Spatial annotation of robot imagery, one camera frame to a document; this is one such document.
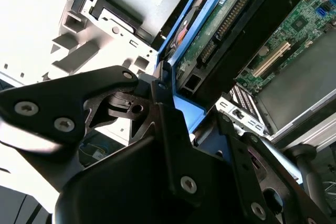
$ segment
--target green circuit board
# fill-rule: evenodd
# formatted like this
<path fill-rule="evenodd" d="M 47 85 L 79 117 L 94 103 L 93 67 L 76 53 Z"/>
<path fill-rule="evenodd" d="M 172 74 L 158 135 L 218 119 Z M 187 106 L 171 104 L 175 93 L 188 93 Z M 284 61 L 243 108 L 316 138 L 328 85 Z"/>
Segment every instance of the green circuit board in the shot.
<path fill-rule="evenodd" d="M 208 42 L 218 30 L 219 26 L 236 1 L 237 0 L 220 0 L 218 2 L 204 26 L 189 46 L 189 49 L 178 63 L 176 67 L 177 80 L 182 76 L 185 68 L 189 66 L 191 62 L 193 62 L 201 53 L 204 53 L 204 49 L 208 46 Z"/>
<path fill-rule="evenodd" d="M 322 4 L 331 8 L 325 15 L 320 15 L 317 10 Z M 296 8 L 282 22 L 254 57 L 249 65 L 236 78 L 237 83 L 252 94 L 258 93 L 268 84 L 283 68 L 289 65 L 303 51 L 305 51 L 323 33 L 336 28 L 335 3 L 331 0 L 301 0 Z M 255 77 L 254 71 L 260 68 L 265 59 L 274 50 L 285 42 L 290 43 L 290 48 L 273 62 L 263 74 Z"/>

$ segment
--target blue drive cage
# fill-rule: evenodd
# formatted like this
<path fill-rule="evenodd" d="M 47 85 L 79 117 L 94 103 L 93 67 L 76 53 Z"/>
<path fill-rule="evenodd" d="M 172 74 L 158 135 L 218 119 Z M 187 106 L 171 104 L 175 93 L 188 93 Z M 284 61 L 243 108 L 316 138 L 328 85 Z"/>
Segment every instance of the blue drive cage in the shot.
<path fill-rule="evenodd" d="M 164 51 L 170 39 L 174 36 L 179 25 L 184 19 L 189 7 L 193 4 L 193 1 L 194 0 L 189 0 L 187 2 L 179 18 L 177 19 L 175 25 L 173 26 L 172 30 L 168 34 L 165 42 L 162 44 L 161 48 L 159 49 L 159 54 L 158 54 L 159 56 Z M 175 88 L 175 67 L 177 66 L 177 63 L 179 62 L 181 57 L 187 51 L 189 45 L 192 43 L 193 39 L 196 37 L 198 31 L 201 29 L 206 19 L 208 18 L 208 16 L 211 14 L 213 9 L 217 5 L 218 1 L 219 0 L 207 0 L 206 1 L 199 15 L 197 16 L 191 28 L 189 29 L 186 36 L 184 37 L 182 43 L 177 48 L 172 58 L 169 60 L 169 63 L 173 67 L 173 93 L 174 93 L 175 107 L 183 112 L 185 122 L 186 122 L 186 125 L 190 133 L 193 132 L 196 129 L 196 127 L 200 124 L 200 122 L 203 120 L 203 118 L 205 117 L 206 111 L 203 107 L 177 94 L 176 88 Z"/>

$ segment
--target silver screw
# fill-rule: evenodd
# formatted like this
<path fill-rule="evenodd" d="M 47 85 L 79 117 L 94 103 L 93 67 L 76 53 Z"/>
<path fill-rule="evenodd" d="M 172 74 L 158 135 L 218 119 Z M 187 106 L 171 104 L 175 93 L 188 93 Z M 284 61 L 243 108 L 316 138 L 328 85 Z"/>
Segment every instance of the silver screw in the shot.
<path fill-rule="evenodd" d="M 128 73 L 128 72 L 123 72 L 123 75 L 126 77 L 126 78 L 128 78 L 128 79 L 132 79 L 133 77 L 132 77 L 132 75 L 130 74 L 130 73 Z"/>
<path fill-rule="evenodd" d="M 75 123 L 69 118 L 58 118 L 54 121 L 54 126 L 59 131 L 70 132 L 74 130 Z"/>
<path fill-rule="evenodd" d="M 265 210 L 261 207 L 261 205 L 259 205 L 256 202 L 253 202 L 251 204 L 251 209 L 253 211 L 253 213 L 260 219 L 260 220 L 266 220 L 266 213 Z"/>
<path fill-rule="evenodd" d="M 181 186 L 186 192 L 190 194 L 194 194 L 197 191 L 196 182 L 188 176 L 183 176 L 181 178 Z"/>
<path fill-rule="evenodd" d="M 114 34 L 118 34 L 118 33 L 119 33 L 119 27 L 118 27 L 118 26 L 114 26 L 114 27 L 112 28 L 112 32 L 113 32 Z"/>
<path fill-rule="evenodd" d="M 32 116 L 38 112 L 38 106 L 32 102 L 23 101 L 16 103 L 14 110 L 20 115 Z"/>
<path fill-rule="evenodd" d="M 258 143 L 258 138 L 256 137 L 256 136 L 251 136 L 251 139 L 253 140 L 253 142 L 255 142 L 255 143 Z"/>
<path fill-rule="evenodd" d="M 161 88 L 161 89 L 166 89 L 167 87 L 164 85 L 164 84 L 162 84 L 162 83 L 159 83 L 159 87 Z"/>
<path fill-rule="evenodd" d="M 312 218 L 308 218 L 308 223 L 309 224 L 316 224 L 316 222 Z"/>
<path fill-rule="evenodd" d="M 223 119 L 228 123 L 230 122 L 230 118 L 228 118 L 226 115 L 223 115 Z"/>

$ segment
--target expansion slot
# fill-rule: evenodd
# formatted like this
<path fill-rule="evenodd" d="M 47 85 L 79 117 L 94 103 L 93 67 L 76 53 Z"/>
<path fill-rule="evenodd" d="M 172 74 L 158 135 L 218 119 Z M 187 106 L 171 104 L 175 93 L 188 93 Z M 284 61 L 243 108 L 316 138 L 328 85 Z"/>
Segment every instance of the expansion slot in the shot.
<path fill-rule="evenodd" d="M 254 77 L 259 77 L 264 73 L 279 57 L 281 57 L 285 51 L 290 47 L 290 43 L 287 41 L 282 42 L 271 54 L 263 60 L 257 68 L 252 72 Z"/>

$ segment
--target motherboard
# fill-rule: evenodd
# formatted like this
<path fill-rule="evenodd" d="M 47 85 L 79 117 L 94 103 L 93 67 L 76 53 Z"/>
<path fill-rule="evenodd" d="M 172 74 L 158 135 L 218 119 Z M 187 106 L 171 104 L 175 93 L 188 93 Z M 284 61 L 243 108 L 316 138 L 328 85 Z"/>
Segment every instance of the motherboard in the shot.
<path fill-rule="evenodd" d="M 323 33 L 336 29 L 336 0 L 301 0 L 236 78 L 251 94 L 261 91 Z"/>

